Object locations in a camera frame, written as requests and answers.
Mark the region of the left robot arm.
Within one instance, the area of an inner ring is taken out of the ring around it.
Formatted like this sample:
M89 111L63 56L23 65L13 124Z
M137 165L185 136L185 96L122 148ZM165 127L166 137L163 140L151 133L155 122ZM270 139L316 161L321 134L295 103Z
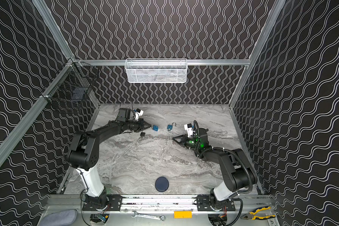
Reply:
M105 126L74 135L66 158L82 179L84 190L81 195L89 207L101 211L109 204L107 191L97 168L100 144L125 132L139 133L153 129L154 125L141 118L143 113L140 109L120 108L115 120L109 121Z

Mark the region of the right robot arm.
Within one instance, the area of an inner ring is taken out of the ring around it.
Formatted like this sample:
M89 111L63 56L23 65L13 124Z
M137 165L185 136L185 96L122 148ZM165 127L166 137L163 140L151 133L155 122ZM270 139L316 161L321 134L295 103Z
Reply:
M190 135L175 136L172 140L184 148L193 150L200 160L220 166L223 181L213 188L209 195L211 207L218 209L224 206L226 201L240 194L250 194L258 178L242 149L229 150L210 145L207 131L199 128L191 131Z

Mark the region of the dark round disc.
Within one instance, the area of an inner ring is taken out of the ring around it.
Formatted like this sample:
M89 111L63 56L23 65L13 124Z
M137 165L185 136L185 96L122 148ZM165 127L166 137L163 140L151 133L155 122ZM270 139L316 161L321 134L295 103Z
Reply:
M155 189L158 192L165 192L169 188L169 181L166 177L159 177L155 181Z

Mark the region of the yellow label block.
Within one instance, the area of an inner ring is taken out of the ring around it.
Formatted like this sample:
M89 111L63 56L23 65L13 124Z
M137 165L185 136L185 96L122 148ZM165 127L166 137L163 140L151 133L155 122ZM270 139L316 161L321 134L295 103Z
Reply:
M191 211L175 211L174 212L174 218L175 219L185 219L185 218L192 218L192 212Z

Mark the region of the steel wrench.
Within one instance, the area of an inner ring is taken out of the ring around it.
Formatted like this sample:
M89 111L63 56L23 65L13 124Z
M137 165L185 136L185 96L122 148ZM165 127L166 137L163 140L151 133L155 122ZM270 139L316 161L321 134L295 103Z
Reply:
M138 213L137 211L132 212L132 217L141 217L141 218L148 218L148 219L155 219L159 221L165 221L166 217L165 216L155 216L155 215L150 215L150 214L144 214L144 213Z

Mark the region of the grey cloth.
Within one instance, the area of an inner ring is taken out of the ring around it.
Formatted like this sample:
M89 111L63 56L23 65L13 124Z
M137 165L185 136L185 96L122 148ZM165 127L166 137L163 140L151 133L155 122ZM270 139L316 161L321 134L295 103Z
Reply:
M66 210L45 216L39 226L70 226L76 221L77 210Z

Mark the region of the yellow handled pliers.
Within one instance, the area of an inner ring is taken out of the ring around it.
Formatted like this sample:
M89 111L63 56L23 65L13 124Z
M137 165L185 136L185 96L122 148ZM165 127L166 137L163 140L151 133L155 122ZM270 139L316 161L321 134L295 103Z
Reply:
M240 217L240 219L243 220L268 220L268 219L272 219L272 218L276 218L276 215L266 215L266 216L258 216L258 213L260 213L261 211L267 211L270 210L271 206L265 206L265 207L261 207L261 208L257 208L254 211L251 211L243 216Z

